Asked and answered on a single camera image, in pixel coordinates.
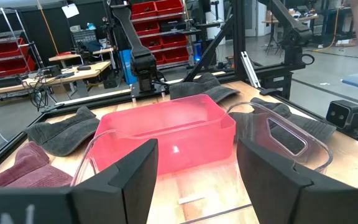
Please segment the white paper sheet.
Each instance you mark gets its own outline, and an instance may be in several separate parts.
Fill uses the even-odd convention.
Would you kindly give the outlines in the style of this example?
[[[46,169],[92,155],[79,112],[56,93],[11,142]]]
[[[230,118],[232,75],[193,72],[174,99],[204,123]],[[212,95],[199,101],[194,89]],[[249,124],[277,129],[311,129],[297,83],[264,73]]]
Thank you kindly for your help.
[[[63,6],[62,11],[67,19],[77,16],[79,14],[79,10],[74,3]]]

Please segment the black flat box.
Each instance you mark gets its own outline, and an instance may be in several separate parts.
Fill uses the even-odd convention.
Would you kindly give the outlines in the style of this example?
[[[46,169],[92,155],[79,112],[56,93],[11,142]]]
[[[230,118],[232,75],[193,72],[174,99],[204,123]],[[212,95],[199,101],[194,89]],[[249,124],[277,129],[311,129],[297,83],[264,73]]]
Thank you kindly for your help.
[[[0,88],[22,85],[20,77],[2,77],[0,78]]]

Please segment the long light wooden desk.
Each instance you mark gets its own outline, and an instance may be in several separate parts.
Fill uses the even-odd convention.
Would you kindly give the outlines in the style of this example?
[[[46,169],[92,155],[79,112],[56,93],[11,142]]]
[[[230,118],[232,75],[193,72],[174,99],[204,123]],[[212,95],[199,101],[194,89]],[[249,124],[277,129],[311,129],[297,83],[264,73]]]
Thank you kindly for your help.
[[[57,85],[61,83],[71,83],[76,81],[83,81],[87,78],[94,78],[97,77],[102,71],[107,69],[111,65],[110,62],[98,62],[96,64],[91,65],[89,70],[78,70],[78,67],[69,68],[68,70],[64,71],[63,74],[71,73],[73,72],[74,75],[67,77],[67,78],[43,78],[40,81],[40,84],[46,84],[48,86],[50,85]],[[27,78],[22,81],[22,84],[16,85],[16,86],[9,86],[0,88],[0,94],[2,93],[9,93],[14,91],[22,91],[30,86],[35,86],[35,84],[38,82],[38,78]]]

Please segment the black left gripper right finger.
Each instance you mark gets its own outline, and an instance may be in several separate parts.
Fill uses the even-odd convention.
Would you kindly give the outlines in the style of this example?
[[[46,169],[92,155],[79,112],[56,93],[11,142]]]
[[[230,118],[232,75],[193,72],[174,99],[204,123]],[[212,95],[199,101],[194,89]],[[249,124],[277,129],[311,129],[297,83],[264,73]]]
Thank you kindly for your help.
[[[237,163],[260,224],[358,224],[358,188],[246,139]]]

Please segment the red storage bin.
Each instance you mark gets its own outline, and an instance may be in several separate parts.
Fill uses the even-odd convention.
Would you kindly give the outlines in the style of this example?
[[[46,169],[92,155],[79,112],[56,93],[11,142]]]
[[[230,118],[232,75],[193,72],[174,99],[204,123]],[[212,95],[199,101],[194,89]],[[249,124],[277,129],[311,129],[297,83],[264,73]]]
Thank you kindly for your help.
[[[28,71],[34,71],[35,62],[28,55],[26,62],[23,59],[9,60],[0,63],[0,77],[18,75]]]
[[[153,1],[133,4],[131,6],[131,19],[157,16],[157,9]]]
[[[183,3],[180,0],[155,1],[155,7],[159,16],[180,13],[183,11]]]
[[[24,46],[21,49],[18,48],[16,42],[0,44],[0,58],[15,57],[15,56],[27,56],[28,47]]]

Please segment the dark grey corduroy cap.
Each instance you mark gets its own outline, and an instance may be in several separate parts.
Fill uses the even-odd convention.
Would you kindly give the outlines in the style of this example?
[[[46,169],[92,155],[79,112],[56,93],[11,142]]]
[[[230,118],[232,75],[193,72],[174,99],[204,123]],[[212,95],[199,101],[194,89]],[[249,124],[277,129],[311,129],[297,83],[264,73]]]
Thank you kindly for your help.
[[[76,114],[57,123],[41,122],[26,128],[29,141],[53,156],[71,154],[90,136],[93,136],[100,120],[87,107],[82,106]]]
[[[212,73],[204,73],[192,82],[180,82],[169,87],[170,99],[175,100],[199,94],[208,95],[215,103],[240,93],[240,91],[222,86]]]
[[[253,98],[251,102],[253,104],[262,105],[265,109],[274,111],[325,144],[329,142],[331,136],[336,131],[336,127],[330,124],[293,114],[289,107],[283,103],[267,102],[260,98]],[[262,116],[265,109],[255,107],[251,113],[234,111],[229,113],[229,116],[236,121],[236,134],[239,138],[256,140],[256,134],[261,132],[260,125],[264,121]],[[269,120],[268,124],[272,137],[283,144],[292,153],[298,154],[301,149],[304,148],[305,145],[298,138],[279,126],[276,122]]]

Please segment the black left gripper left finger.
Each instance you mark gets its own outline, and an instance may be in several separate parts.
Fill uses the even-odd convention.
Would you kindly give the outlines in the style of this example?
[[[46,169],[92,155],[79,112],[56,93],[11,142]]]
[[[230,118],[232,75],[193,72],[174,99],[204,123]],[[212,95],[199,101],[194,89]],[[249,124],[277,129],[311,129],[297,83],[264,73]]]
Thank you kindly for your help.
[[[0,224],[146,224],[157,167],[149,139],[74,187],[0,188]]]

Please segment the metal rack with red bins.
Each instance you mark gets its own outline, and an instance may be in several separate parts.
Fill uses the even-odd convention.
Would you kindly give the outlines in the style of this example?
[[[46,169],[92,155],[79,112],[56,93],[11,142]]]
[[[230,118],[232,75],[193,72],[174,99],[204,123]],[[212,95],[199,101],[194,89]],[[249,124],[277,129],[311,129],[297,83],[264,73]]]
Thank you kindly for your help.
[[[188,13],[183,3],[183,11],[142,19],[131,19],[143,46],[147,47],[157,60],[157,66],[175,67],[190,63]]]

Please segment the silver aluminium bar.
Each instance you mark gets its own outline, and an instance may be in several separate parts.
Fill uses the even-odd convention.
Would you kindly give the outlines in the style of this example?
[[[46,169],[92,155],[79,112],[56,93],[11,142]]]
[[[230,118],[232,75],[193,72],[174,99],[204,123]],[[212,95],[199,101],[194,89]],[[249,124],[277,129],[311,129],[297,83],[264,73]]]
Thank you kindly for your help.
[[[254,88],[260,88],[259,79],[257,78],[255,70],[254,70],[254,68],[252,66],[252,63],[251,63],[250,58],[249,58],[249,56],[248,56],[246,51],[241,52],[241,61],[242,61],[242,64],[244,66],[244,69],[246,71],[246,74],[248,76],[248,79],[250,81],[250,84]]]

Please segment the maroon corduroy cap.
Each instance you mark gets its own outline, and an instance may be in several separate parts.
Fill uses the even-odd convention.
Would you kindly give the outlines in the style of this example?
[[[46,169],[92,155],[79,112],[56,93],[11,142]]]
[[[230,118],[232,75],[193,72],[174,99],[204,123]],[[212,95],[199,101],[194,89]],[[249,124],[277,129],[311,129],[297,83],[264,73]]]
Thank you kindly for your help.
[[[33,188],[64,187],[72,176],[49,164],[50,158],[35,142],[20,148],[14,165],[0,173],[0,187]]]

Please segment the small light wooden desk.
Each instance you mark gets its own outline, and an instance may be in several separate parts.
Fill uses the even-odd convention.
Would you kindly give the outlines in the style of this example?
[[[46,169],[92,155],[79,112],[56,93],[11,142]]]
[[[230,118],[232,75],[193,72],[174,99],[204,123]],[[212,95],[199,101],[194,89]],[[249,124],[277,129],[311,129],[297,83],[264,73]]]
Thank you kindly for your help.
[[[109,54],[109,53],[113,53],[116,50],[115,47],[110,47],[110,48],[105,48],[105,49],[101,49],[101,50],[97,50],[93,52],[93,55],[97,55],[98,57],[102,54]],[[54,62],[54,61],[64,61],[64,60],[69,60],[71,58],[77,58],[77,57],[81,57],[81,55],[78,54],[72,54],[71,52],[64,52],[62,54],[50,57],[48,59],[49,62]]]

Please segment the translucent red plastic bin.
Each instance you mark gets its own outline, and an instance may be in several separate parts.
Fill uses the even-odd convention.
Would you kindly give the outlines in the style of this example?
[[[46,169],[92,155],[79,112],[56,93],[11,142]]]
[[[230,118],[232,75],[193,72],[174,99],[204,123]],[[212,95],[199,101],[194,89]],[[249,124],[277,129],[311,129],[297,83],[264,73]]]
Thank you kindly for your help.
[[[232,154],[236,122],[208,95],[194,95],[104,115],[87,153],[102,171],[149,139],[158,141],[158,174]]]

